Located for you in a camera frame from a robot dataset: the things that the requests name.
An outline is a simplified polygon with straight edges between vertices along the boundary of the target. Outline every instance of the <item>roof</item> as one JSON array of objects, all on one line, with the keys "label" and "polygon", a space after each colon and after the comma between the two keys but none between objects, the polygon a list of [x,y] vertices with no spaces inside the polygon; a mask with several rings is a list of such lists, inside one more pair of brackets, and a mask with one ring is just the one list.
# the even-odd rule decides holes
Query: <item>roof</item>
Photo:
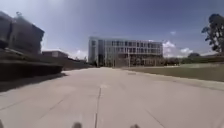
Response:
[{"label": "roof", "polygon": [[101,37],[94,37],[94,36],[89,37],[89,39],[90,40],[92,40],[92,39],[98,39],[98,40],[102,39],[102,40],[108,40],[108,41],[134,41],[134,42],[162,44],[162,42],[152,41],[152,40],[131,40],[131,39],[122,39],[122,38],[101,38]]}]

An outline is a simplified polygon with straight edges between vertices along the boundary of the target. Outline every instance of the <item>white building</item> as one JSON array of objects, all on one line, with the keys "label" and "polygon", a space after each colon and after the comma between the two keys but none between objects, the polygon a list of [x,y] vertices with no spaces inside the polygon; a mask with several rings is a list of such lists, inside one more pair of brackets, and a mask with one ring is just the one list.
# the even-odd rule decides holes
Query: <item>white building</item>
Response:
[{"label": "white building", "polygon": [[88,61],[98,65],[135,65],[163,56],[162,42],[90,37]]}]

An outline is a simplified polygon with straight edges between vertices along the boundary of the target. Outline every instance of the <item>pole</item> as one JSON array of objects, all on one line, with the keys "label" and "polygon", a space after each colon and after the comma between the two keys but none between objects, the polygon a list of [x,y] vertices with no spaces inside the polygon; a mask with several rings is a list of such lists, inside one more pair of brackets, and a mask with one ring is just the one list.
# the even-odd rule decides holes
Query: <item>pole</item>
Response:
[{"label": "pole", "polygon": [[128,67],[130,67],[130,53],[129,53],[129,48],[128,48]]}]

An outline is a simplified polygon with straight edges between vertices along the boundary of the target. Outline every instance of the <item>dark building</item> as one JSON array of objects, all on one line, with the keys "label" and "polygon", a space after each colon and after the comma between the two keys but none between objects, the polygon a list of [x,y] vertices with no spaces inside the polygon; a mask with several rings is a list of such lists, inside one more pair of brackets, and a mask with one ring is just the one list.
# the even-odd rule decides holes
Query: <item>dark building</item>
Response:
[{"label": "dark building", "polygon": [[0,11],[0,44],[23,53],[40,54],[44,31],[27,21],[21,14],[10,17]]},{"label": "dark building", "polygon": [[12,32],[12,18],[0,11],[0,48],[8,46]]},{"label": "dark building", "polygon": [[14,18],[9,48],[21,52],[40,54],[44,31],[22,16]]}]

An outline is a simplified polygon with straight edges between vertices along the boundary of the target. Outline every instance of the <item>cloud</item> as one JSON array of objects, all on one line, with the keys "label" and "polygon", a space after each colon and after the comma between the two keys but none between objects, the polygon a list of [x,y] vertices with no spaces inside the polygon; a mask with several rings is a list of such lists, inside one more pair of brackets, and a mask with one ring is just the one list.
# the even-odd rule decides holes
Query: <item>cloud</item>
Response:
[{"label": "cloud", "polygon": [[176,31],[171,31],[170,34],[175,36],[177,34],[177,32]]},{"label": "cloud", "polygon": [[170,41],[167,41],[163,43],[163,48],[175,48],[175,44],[171,43]]},{"label": "cloud", "polygon": [[183,54],[189,54],[189,53],[192,53],[193,50],[189,49],[189,48],[183,48],[180,50],[181,53]]},{"label": "cloud", "polygon": [[77,50],[75,52],[69,52],[69,57],[76,59],[76,57],[78,59],[84,59],[85,57],[88,58],[88,52],[87,51],[83,51],[83,50]]},{"label": "cloud", "polygon": [[175,44],[171,43],[170,41],[163,43],[164,56],[168,56],[168,54],[171,54],[175,50],[175,47]]},{"label": "cloud", "polygon": [[192,52],[193,50],[189,48],[180,49],[171,41],[166,41],[165,43],[163,43],[163,56],[167,58],[170,57],[183,58]]}]

